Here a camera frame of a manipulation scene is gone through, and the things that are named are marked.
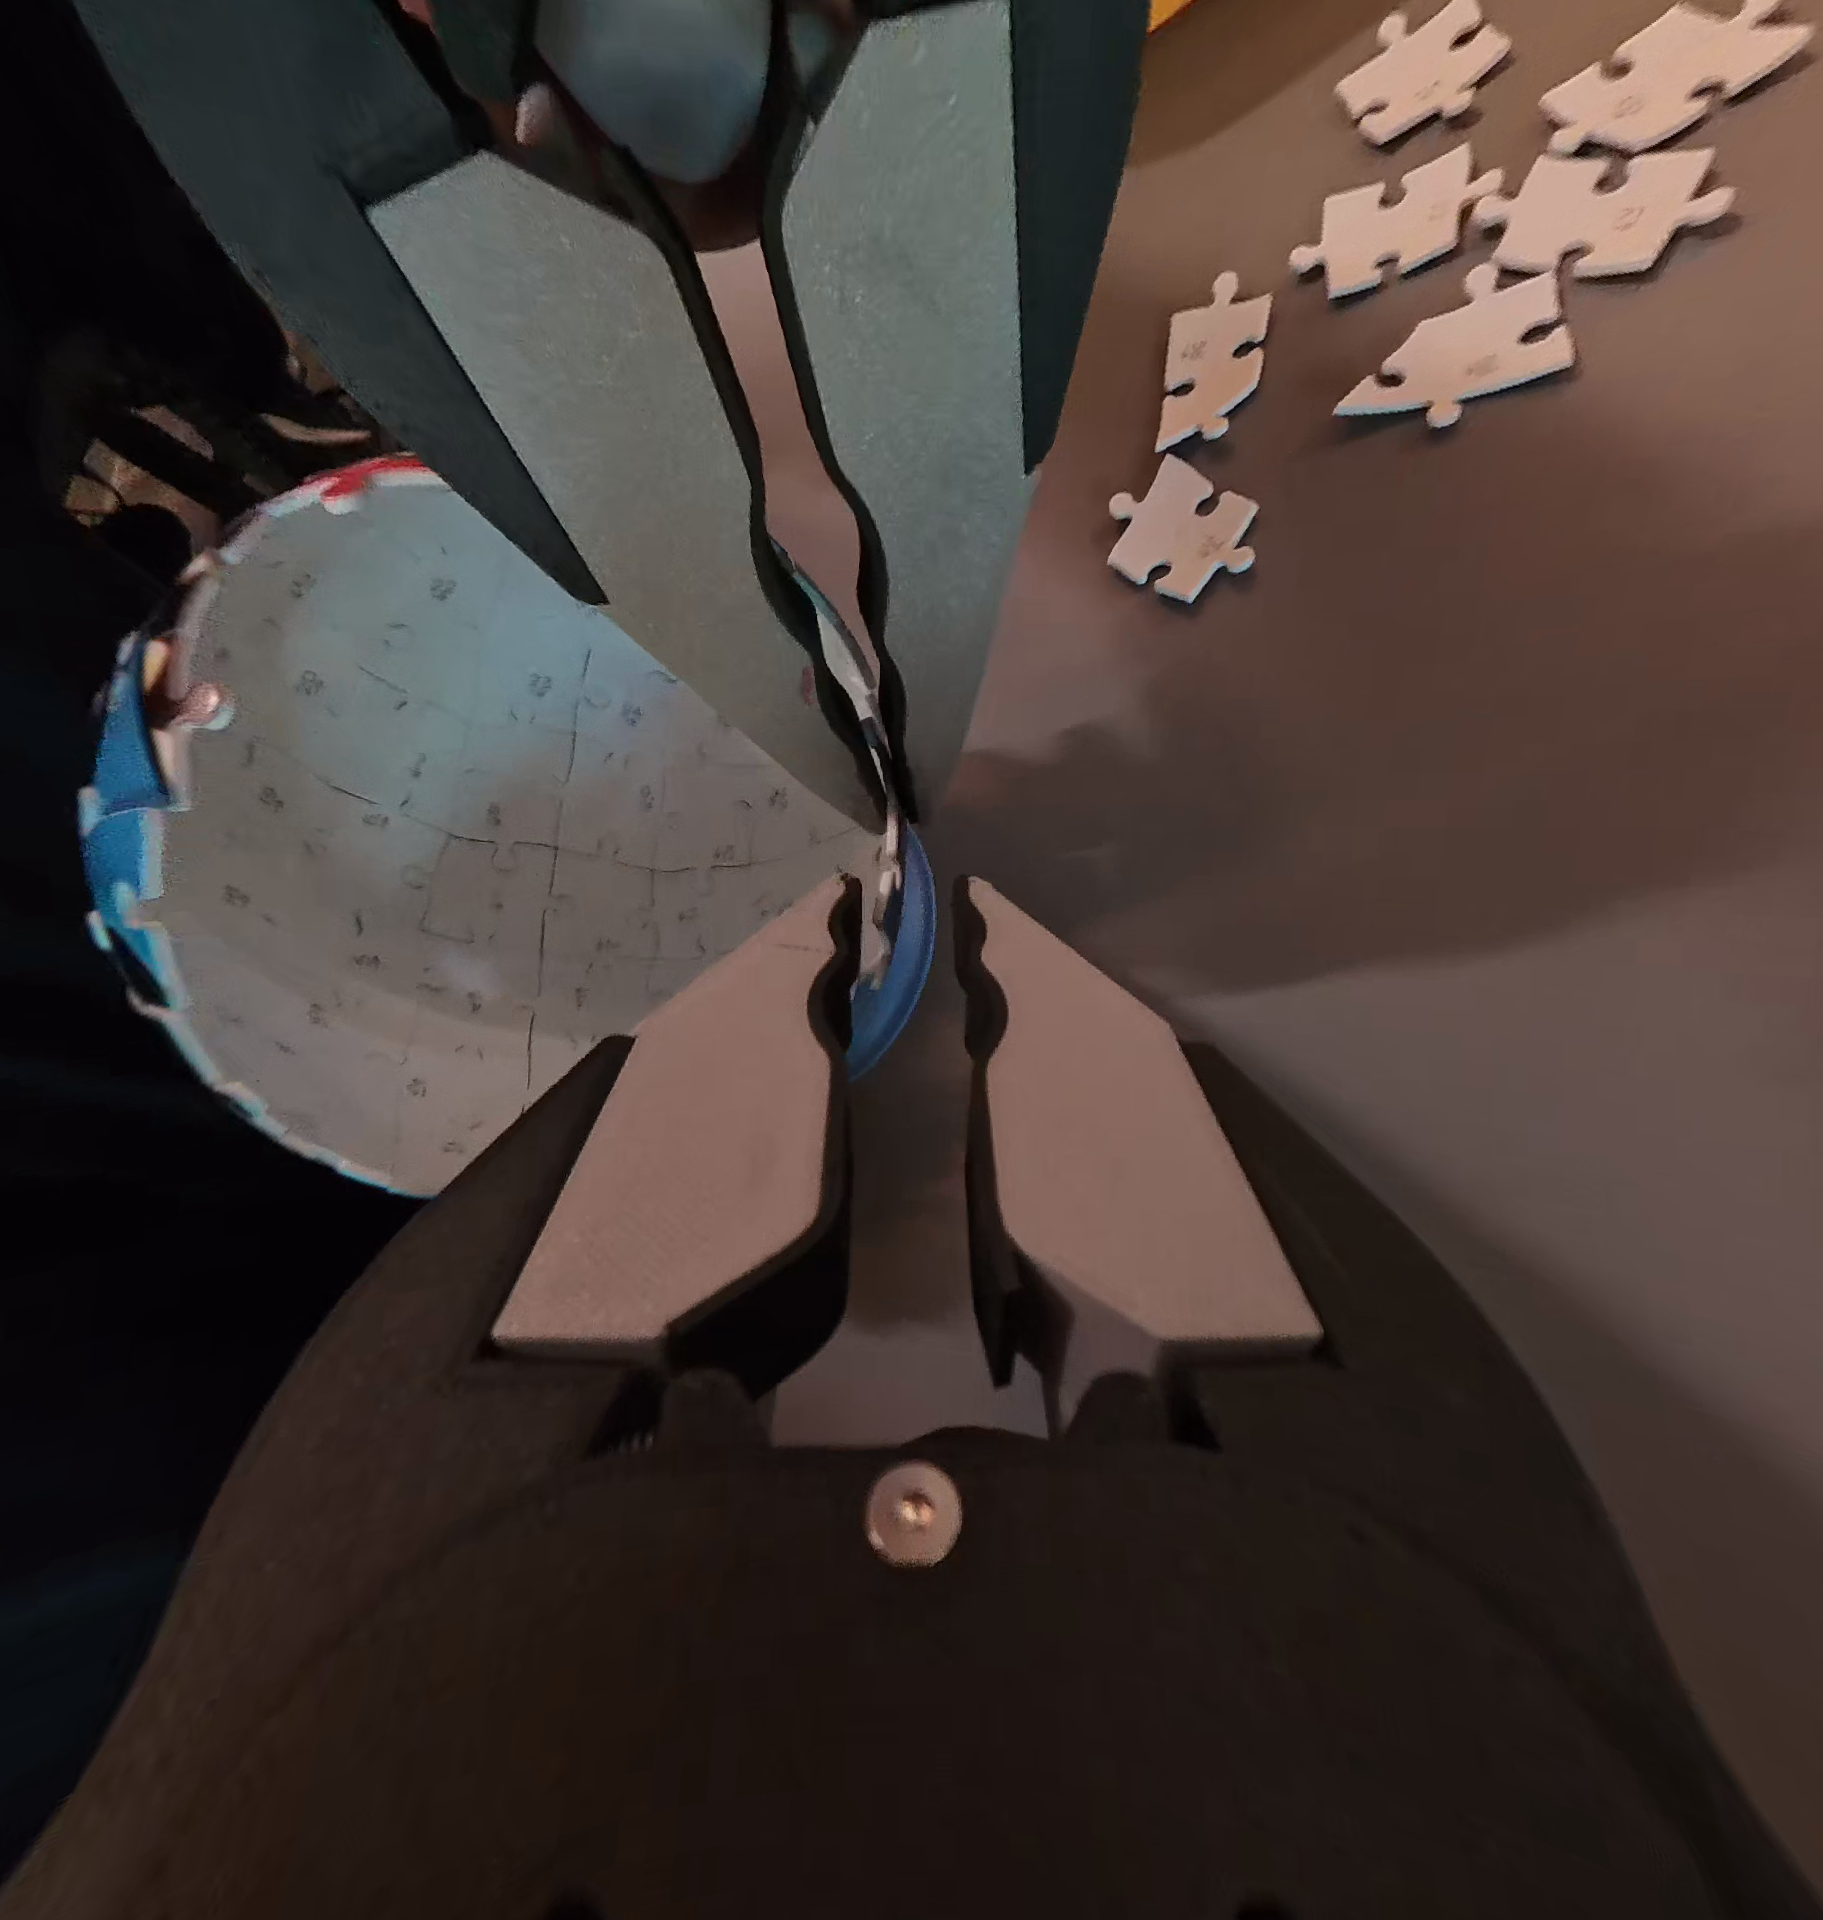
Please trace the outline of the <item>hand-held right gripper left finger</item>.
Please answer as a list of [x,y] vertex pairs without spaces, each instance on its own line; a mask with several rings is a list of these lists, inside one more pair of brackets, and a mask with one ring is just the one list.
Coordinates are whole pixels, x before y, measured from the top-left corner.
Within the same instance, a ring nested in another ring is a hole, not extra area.
[[490,1324],[521,1360],[771,1394],[850,1286],[859,878],[831,876],[661,1003]]

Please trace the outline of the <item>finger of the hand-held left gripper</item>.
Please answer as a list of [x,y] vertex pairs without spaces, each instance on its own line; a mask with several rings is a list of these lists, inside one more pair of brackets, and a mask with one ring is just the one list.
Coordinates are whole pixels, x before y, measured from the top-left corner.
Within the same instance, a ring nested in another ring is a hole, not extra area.
[[650,657],[864,827],[883,785],[764,516],[762,450],[698,258],[636,158],[475,151],[367,219]]
[[780,4],[774,248],[913,817],[962,756],[1023,535],[1007,4]]

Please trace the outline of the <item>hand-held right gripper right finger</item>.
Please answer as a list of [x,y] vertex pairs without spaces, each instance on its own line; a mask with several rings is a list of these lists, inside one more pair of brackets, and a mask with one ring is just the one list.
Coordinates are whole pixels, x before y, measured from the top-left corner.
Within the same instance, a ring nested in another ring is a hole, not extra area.
[[1046,1394],[1309,1354],[1323,1327],[1185,1042],[980,876],[951,888],[984,1364]]

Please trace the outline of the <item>white puzzle pieces group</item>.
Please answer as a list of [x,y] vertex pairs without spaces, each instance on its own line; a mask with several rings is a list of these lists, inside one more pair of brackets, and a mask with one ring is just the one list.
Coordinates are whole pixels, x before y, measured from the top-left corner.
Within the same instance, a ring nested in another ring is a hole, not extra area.
[[[1332,304],[1493,236],[1462,276],[1461,301],[1419,319],[1332,415],[1416,415],[1443,432],[1474,400],[1575,372],[1565,282],[1647,276],[1678,233],[1727,217],[1733,190],[1709,185],[1713,149],[1681,146],[1681,137],[1804,55],[1812,34],[1784,4],[1668,4],[1541,93],[1546,134],[1519,185],[1505,186],[1500,166],[1479,166],[1462,139],[1403,171],[1398,191],[1374,180],[1328,194],[1319,236],[1286,263],[1295,279],[1321,279]],[[1224,270],[1205,304],[1166,324],[1160,462],[1138,495],[1117,494],[1109,505],[1121,531],[1105,564],[1135,588],[1193,605],[1217,574],[1255,561],[1248,529],[1257,503],[1217,488],[1185,450],[1221,440],[1257,390],[1271,304],[1267,293],[1240,296]]]

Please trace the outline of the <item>half-built blue puzzle ball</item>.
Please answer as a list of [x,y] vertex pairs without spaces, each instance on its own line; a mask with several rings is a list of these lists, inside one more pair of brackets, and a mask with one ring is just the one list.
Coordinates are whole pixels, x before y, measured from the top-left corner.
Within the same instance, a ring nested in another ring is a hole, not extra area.
[[852,823],[412,457],[323,470],[118,646],[88,928],[215,1094],[438,1193],[802,893]]

